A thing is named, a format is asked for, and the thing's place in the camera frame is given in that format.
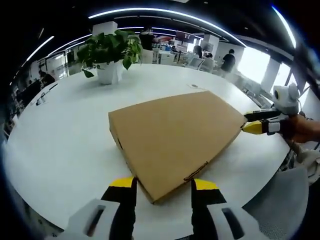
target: white table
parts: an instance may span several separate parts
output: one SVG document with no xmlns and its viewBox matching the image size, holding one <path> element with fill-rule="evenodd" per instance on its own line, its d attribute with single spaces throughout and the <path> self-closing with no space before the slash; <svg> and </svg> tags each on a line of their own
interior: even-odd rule
<svg viewBox="0 0 320 240">
<path fill-rule="evenodd" d="M 113 180 L 131 175 L 109 132 L 108 112 L 204 90 L 242 114 L 259 109 L 225 79 L 177 66 L 135 64 L 118 85 L 100 86 L 83 73 L 57 83 L 47 103 L 29 104 L 21 114 L 5 147 L 5 169 L 22 198 L 62 229 L 73 213 L 100 199 Z M 200 177 L 217 183 L 228 202 L 243 206 L 273 177 L 288 150 L 277 134 L 241 132 Z M 191 215 L 189 187 L 161 205 L 150 204 L 138 188 L 133 236 L 141 239 L 151 231 L 153 239 L 174 239 L 183 237 L 175 233 L 188 225 L 186 236 L 192 233 Z"/>
</svg>

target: green leaves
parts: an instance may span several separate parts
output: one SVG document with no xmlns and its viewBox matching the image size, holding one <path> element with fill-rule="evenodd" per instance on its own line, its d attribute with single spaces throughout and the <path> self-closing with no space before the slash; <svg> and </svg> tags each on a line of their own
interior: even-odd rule
<svg viewBox="0 0 320 240">
<path fill-rule="evenodd" d="M 94 75 L 92 72 L 90 72 L 90 71 L 87 71 L 87 70 L 84 70 L 84 69 L 82 69 L 82 71 L 84 72 L 84 75 L 85 75 L 87 78 L 92 78 L 92 77 L 95 76 L 95 75 Z"/>
<path fill-rule="evenodd" d="M 124 68 L 128 70 L 130 68 L 130 66 L 132 65 L 131 57 L 128 55 L 125 55 L 122 64 L 123 64 Z"/>
<path fill-rule="evenodd" d="M 99 64 L 123 60 L 122 64 L 128 70 L 137 59 L 141 59 L 142 49 L 140 39 L 134 32 L 117 30 L 114 34 L 91 36 L 77 56 L 84 68 L 100 69 Z M 94 76 L 89 71 L 83 72 L 87 78 Z"/>
</svg>

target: cardboard box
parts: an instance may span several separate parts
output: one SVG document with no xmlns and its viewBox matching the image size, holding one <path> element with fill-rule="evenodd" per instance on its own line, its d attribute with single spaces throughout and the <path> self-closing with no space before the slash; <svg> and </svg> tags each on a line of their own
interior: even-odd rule
<svg viewBox="0 0 320 240">
<path fill-rule="evenodd" d="M 237 137 L 245 122 L 209 91 L 109 112 L 113 139 L 151 203 L 193 178 Z"/>
</svg>

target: round table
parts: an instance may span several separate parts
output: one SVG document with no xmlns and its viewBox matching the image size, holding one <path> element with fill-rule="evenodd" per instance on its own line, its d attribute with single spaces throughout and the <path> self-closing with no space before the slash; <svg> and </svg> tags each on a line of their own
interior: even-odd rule
<svg viewBox="0 0 320 240">
<path fill-rule="evenodd" d="M 178 66 L 135 64 L 117 85 L 101 86 L 82 72 L 57 83 L 46 103 L 34 104 L 39 93 L 19 117 L 5 146 L 5 169 L 21 197 L 62 229 L 77 210 L 100 199 L 113 180 L 131 176 L 109 132 L 108 112 L 206 90 L 242 114 L 259 109 L 225 79 Z M 273 177 L 288 151 L 278 134 L 241 132 L 199 177 L 215 182 L 227 202 L 243 206 Z M 150 204 L 138 187 L 135 212 L 136 239 L 151 232 L 162 239 L 181 238 L 175 233 L 185 225 L 190 227 L 185 236 L 192 234 L 190 187 L 159 205 Z"/>
</svg>

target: white pot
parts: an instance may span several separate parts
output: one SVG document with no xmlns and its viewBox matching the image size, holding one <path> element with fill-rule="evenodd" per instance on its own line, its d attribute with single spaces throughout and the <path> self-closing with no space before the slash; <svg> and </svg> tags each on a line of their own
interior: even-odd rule
<svg viewBox="0 0 320 240">
<path fill-rule="evenodd" d="M 122 79 L 125 67 L 122 65 L 122 60 L 118 62 L 99 63 L 101 69 L 96 69 L 98 81 L 102 85 L 117 84 Z"/>
</svg>

